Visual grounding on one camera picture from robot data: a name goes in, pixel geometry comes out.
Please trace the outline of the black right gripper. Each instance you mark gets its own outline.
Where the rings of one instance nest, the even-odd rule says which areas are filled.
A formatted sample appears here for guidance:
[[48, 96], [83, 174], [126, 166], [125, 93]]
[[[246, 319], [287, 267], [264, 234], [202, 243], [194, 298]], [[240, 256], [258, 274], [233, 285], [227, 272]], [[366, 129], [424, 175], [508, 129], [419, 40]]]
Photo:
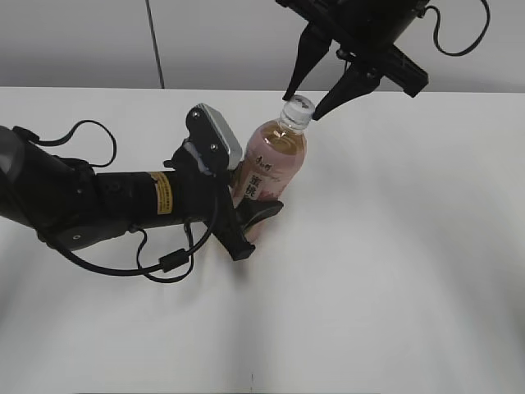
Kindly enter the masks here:
[[415, 97], [428, 74], [395, 46], [395, 41], [422, 14], [427, 1], [279, 1], [308, 24], [299, 38], [294, 70], [283, 96], [290, 101], [333, 41], [339, 58], [352, 63], [316, 106], [319, 121], [339, 106], [373, 92], [385, 76]]

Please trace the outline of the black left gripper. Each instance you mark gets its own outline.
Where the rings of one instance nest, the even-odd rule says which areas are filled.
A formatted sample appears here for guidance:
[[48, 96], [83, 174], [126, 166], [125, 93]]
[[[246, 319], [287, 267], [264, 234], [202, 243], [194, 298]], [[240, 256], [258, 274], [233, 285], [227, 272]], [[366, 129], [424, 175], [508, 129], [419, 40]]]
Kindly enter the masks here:
[[244, 234], [276, 216], [279, 200], [242, 199], [234, 208], [229, 190], [230, 173], [217, 155], [205, 163], [198, 153], [178, 148], [169, 162], [174, 176], [174, 214], [184, 222], [203, 222], [234, 261], [247, 259], [255, 250]]

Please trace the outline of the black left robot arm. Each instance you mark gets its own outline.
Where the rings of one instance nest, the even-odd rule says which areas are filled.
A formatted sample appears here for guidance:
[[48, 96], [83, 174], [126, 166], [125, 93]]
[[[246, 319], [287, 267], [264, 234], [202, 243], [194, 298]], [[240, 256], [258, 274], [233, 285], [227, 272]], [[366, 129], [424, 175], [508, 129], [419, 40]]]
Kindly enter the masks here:
[[201, 222], [233, 260], [247, 259], [246, 231], [282, 209], [278, 200], [231, 197], [230, 141], [217, 126], [193, 126], [160, 172], [108, 172], [47, 152], [16, 126], [1, 130], [1, 215], [51, 247], [81, 250], [142, 229]]

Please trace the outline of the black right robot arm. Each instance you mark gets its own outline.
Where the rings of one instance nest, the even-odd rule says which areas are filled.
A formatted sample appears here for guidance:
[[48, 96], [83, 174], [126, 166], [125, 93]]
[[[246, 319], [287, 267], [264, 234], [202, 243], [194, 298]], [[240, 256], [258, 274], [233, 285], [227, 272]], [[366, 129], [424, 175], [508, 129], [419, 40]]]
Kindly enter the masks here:
[[297, 57], [283, 99], [288, 101], [332, 43], [336, 56], [348, 63], [343, 75], [317, 104], [318, 121], [339, 106], [370, 94], [387, 78], [410, 97], [428, 84], [426, 71], [395, 46], [426, 1], [279, 1], [307, 21], [299, 38]]

